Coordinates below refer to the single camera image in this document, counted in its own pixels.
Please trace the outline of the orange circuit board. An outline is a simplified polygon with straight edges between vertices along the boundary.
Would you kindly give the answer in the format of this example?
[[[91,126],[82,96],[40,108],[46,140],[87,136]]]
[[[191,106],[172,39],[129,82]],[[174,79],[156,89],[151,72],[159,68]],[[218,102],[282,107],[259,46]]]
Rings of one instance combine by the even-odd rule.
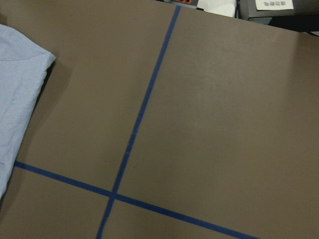
[[[187,5],[197,5],[198,0],[174,0],[175,2],[187,4]]]

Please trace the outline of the light blue striped shirt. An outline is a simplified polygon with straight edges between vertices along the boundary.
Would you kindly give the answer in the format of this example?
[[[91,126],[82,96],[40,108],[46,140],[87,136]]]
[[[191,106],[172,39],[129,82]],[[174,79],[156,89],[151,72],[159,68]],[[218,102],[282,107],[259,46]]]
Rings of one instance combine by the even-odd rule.
[[[37,98],[56,57],[0,26],[0,194],[4,195]]]

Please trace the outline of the black box with label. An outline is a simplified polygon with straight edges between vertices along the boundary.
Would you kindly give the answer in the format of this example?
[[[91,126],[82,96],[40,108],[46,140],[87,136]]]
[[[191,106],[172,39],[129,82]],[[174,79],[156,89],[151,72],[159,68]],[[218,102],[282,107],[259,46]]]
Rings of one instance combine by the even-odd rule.
[[[241,0],[239,18],[243,20],[270,19],[269,23],[318,24],[317,0]]]

